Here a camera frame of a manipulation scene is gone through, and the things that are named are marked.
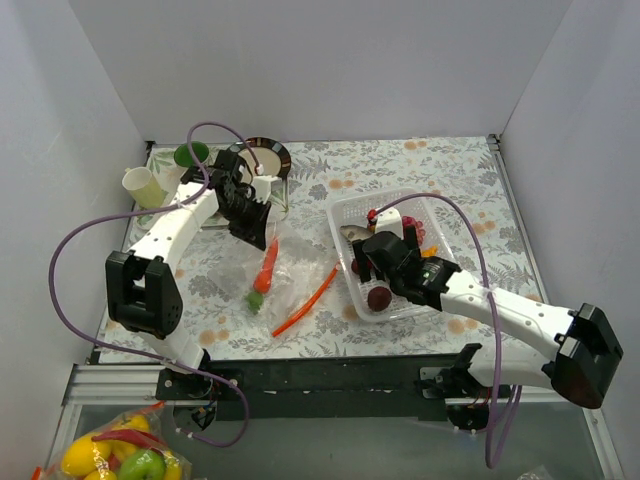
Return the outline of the white plastic basket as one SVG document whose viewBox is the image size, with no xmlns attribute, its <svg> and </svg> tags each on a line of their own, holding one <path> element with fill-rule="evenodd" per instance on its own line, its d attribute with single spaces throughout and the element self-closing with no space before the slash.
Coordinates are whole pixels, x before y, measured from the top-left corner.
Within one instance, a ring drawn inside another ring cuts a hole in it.
<svg viewBox="0 0 640 480">
<path fill-rule="evenodd" d="M 417 190 L 411 187 L 394 187 L 352 193 L 331 201 L 327 207 L 329 227 L 339 260 L 345 270 L 348 291 L 358 316 L 364 321 L 383 322 L 436 313 L 430 307 L 413 304 L 392 293 L 386 279 L 373 269 L 369 271 L 368 280 L 363 282 L 354 271 L 356 254 L 352 243 L 341 232 L 345 226 L 366 227 L 367 215 L 371 210 L 416 192 Z M 394 208 L 401 217 L 413 221 L 416 225 L 416 234 L 422 253 L 429 251 L 445 260 L 455 260 L 427 199 L 405 200 Z"/>
</svg>

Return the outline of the fake orange carrot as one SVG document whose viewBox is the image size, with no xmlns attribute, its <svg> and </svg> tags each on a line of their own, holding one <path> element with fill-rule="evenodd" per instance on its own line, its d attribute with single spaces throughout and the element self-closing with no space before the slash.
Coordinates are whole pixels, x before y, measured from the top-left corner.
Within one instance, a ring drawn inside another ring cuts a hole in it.
<svg viewBox="0 0 640 480">
<path fill-rule="evenodd" d="M 271 289 L 278 254 L 279 240 L 274 239 L 266 250 L 262 267 L 254 279 L 252 290 L 246 295 L 247 307 L 252 314 L 259 312 L 264 302 L 264 296 Z"/>
</svg>

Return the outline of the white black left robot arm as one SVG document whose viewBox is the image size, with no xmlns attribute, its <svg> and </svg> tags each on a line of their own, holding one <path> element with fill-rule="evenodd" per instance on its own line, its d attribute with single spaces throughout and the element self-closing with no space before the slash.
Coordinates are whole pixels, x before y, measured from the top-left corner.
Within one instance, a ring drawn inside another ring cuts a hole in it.
<svg viewBox="0 0 640 480">
<path fill-rule="evenodd" d="M 183 300 L 175 272 L 191 241 L 215 214 L 227 222 L 238 240 L 265 250 L 272 185 L 276 177 L 263 172 L 244 182 L 245 160 L 231 151 L 218 153 L 204 169 L 190 167 L 182 176 L 163 214 L 126 252 L 106 260 L 107 306 L 111 320 L 142 338 L 159 355 L 165 369 L 160 387 L 179 388 L 183 398 L 200 400 L 216 386 L 210 363 L 181 323 Z"/>
</svg>

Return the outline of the fake pink grape bunch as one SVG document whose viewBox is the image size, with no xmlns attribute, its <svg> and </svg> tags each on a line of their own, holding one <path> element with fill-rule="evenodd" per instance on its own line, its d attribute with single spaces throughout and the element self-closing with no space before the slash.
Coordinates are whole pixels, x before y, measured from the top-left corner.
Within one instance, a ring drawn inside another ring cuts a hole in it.
<svg viewBox="0 0 640 480">
<path fill-rule="evenodd" d="M 406 231 L 409 227 L 413 227 L 415 229 L 418 243 L 422 244 L 424 242 L 426 230 L 424 228 L 424 224 L 422 221 L 416 220 L 414 217 L 411 217 L 411 216 L 403 216 L 402 225 L 403 225 L 404 231 Z"/>
</svg>

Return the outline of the fake orange segments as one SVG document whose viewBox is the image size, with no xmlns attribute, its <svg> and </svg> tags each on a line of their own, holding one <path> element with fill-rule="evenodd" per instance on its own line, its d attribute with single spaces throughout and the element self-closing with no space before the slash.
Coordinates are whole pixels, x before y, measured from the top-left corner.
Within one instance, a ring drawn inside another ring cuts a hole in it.
<svg viewBox="0 0 640 480">
<path fill-rule="evenodd" d="M 426 248 L 421 249 L 421 256 L 423 258 L 428 258 L 432 256 L 436 256 L 438 254 L 439 248 L 437 245 L 432 245 Z"/>
</svg>

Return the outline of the clear zip top bag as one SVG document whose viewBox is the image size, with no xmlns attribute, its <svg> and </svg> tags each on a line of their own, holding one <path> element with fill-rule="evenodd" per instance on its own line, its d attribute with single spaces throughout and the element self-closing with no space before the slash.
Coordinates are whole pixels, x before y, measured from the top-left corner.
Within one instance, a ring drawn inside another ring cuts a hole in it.
<svg viewBox="0 0 640 480">
<path fill-rule="evenodd" d="M 279 240 L 279 254 L 270 291 L 257 314 L 252 314 L 246 295 L 262 267 L 266 250 Z M 229 299 L 240 303 L 241 312 L 251 326 L 278 338 L 307 316 L 336 277 L 337 260 L 309 243 L 283 222 L 270 222 L 266 230 L 266 250 L 261 251 L 239 240 L 223 249 L 220 262 L 208 278 Z"/>
</svg>

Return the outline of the fake silver fish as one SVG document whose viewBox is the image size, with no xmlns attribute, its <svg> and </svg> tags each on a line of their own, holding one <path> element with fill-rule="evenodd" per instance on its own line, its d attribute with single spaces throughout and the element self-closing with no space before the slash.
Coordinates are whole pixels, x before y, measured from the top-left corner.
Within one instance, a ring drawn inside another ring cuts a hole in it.
<svg viewBox="0 0 640 480">
<path fill-rule="evenodd" d="M 358 225 L 343 225 L 339 233 L 350 243 L 366 241 L 374 235 L 368 228 Z"/>
</svg>

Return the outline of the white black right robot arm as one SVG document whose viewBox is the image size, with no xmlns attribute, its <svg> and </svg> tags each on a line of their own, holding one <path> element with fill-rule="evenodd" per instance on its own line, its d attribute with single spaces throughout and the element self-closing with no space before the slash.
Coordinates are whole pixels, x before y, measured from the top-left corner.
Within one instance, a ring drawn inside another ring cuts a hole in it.
<svg viewBox="0 0 640 480">
<path fill-rule="evenodd" d="M 587 409 L 602 406 L 623 358 L 623 349 L 604 312 L 585 303 L 577 310 L 536 302 L 497 288 L 489 290 L 459 265 L 425 257 L 414 230 L 374 233 L 347 225 L 341 235 L 351 244 L 358 274 L 376 277 L 410 303 L 469 317 L 532 348 L 532 354 L 499 366 L 481 362 L 486 348 L 467 344 L 454 363 L 424 385 L 443 397 L 475 397 L 494 384 L 550 389 Z"/>
</svg>

